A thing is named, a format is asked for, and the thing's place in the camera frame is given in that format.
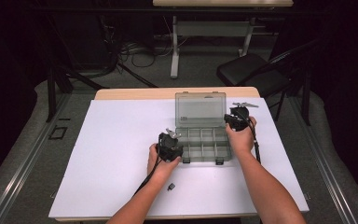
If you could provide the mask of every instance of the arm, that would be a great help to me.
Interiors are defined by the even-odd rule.
[[[227,125],[226,132],[263,223],[305,223],[286,188],[252,155],[254,139],[249,127],[234,132]]]
[[[156,144],[149,148],[149,160],[147,173],[149,174],[158,158]],[[107,223],[144,223],[147,212],[159,191],[170,177],[173,169],[179,163],[180,158],[172,162],[162,161],[156,168],[149,182],[141,188],[123,207],[120,208]]]

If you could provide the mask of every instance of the open storage box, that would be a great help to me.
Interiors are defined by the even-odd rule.
[[[215,161],[222,165],[231,160],[224,115],[223,92],[182,92],[175,94],[176,133],[183,146],[183,163]]]

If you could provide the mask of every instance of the desk top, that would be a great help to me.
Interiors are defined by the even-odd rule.
[[[292,0],[153,0],[155,7],[291,7]]]
[[[166,128],[174,129],[174,92],[180,89],[136,89],[99,91],[93,100],[76,140],[64,178],[49,217],[59,221],[110,218],[125,204],[145,179],[148,147],[158,141]],[[206,92],[205,88],[191,89]],[[257,118],[257,136],[263,166],[288,189],[300,211],[309,211],[295,173],[287,158],[264,99],[253,88],[211,88],[227,91],[227,111],[234,102],[250,107]],[[157,98],[144,99],[149,92]],[[243,179],[238,160],[216,166],[214,162],[180,163],[167,186],[154,201],[147,218],[240,217],[256,211]]]

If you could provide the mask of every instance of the black bar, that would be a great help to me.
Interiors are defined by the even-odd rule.
[[[326,11],[296,10],[290,7],[277,9],[251,9],[248,7],[144,7],[144,8],[63,8],[63,7],[30,7],[38,13],[74,13],[96,15],[151,15],[151,16],[248,16],[278,18],[320,18],[328,16]]]

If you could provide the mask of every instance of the wooden table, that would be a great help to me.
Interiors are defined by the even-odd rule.
[[[292,0],[153,0],[155,7],[291,7]],[[172,21],[171,78],[178,77],[178,36],[244,36],[239,55],[246,55],[254,30],[255,18],[248,21]]]
[[[288,189],[300,211],[309,208],[264,99],[251,87],[117,89],[98,91],[68,162],[49,217],[59,221],[107,220],[145,179],[148,147],[174,128],[177,92],[225,92],[257,118],[263,166]],[[235,156],[214,162],[180,163],[154,201],[147,219],[243,217],[256,214]]]

